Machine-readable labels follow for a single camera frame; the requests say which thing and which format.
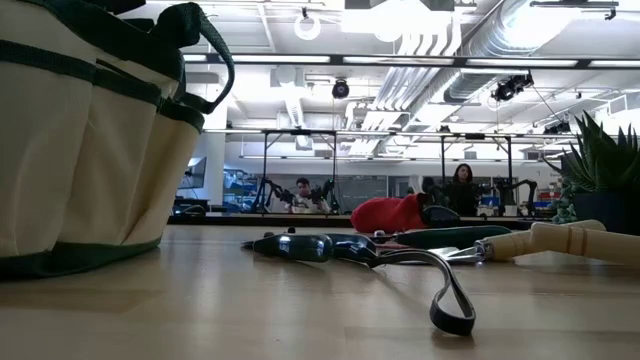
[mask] wooden table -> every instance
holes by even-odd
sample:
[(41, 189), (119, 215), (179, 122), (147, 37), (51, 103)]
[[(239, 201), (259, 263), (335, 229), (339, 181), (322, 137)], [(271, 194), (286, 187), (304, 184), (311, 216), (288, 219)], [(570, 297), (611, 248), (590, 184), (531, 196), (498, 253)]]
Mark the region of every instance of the wooden table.
[[(456, 267), (472, 338), (435, 330), (426, 266), (302, 264), (239, 242), (282, 229), (170, 226), (159, 251), (57, 279), (0, 283), (0, 358), (637, 359), (640, 271), (538, 254)], [(315, 231), (298, 229), (299, 232)], [(447, 299), (453, 309), (452, 299)]]

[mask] red cloth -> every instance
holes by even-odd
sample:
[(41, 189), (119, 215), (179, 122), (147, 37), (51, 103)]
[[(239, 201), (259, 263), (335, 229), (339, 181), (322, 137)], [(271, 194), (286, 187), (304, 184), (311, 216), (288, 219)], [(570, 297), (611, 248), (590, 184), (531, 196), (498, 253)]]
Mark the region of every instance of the red cloth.
[(417, 195), (404, 199), (374, 198), (358, 206), (351, 214), (351, 224), (358, 232), (383, 230), (387, 234), (424, 229), (420, 219)]

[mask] canvas tool bag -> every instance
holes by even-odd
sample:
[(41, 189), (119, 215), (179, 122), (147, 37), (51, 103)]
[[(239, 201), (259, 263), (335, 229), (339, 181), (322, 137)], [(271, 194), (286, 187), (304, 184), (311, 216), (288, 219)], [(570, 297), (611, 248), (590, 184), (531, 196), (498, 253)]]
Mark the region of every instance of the canvas tool bag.
[[(202, 114), (233, 84), (198, 5), (168, 7), (156, 24), (108, 5), (0, 0), (0, 277), (86, 271), (155, 248)], [(200, 35), (228, 68), (213, 102), (184, 91), (179, 49)]]

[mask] plant pot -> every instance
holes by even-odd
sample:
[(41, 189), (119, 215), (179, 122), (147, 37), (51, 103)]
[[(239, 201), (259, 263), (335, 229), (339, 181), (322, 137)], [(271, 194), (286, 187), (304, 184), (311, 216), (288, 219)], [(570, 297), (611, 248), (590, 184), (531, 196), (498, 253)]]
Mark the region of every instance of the plant pot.
[(578, 220), (598, 220), (607, 231), (640, 236), (640, 209), (635, 199), (623, 193), (576, 194), (573, 200)]

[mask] wooden handle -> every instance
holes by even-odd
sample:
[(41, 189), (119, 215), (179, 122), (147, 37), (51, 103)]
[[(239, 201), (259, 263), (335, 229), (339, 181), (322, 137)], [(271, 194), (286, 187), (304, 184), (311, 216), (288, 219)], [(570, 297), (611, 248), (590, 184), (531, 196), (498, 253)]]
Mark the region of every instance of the wooden handle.
[(640, 236), (537, 223), (531, 227), (531, 243), (540, 250), (640, 264)]
[[(586, 220), (579, 221), (571, 224), (564, 225), (552, 225), (555, 227), (560, 227), (562, 229), (568, 228), (579, 228), (579, 229), (592, 229), (592, 230), (600, 230), (605, 231), (604, 225), (597, 220)], [(533, 242), (531, 241), (531, 233), (532, 230), (529, 231), (520, 231), (514, 232), (505, 235), (491, 236), (484, 239), (485, 242), (490, 242), (493, 248), (493, 257), (494, 261), (506, 261), (510, 260), (512, 257), (533, 254), (540, 251), (544, 251), (542, 249), (538, 249)]]

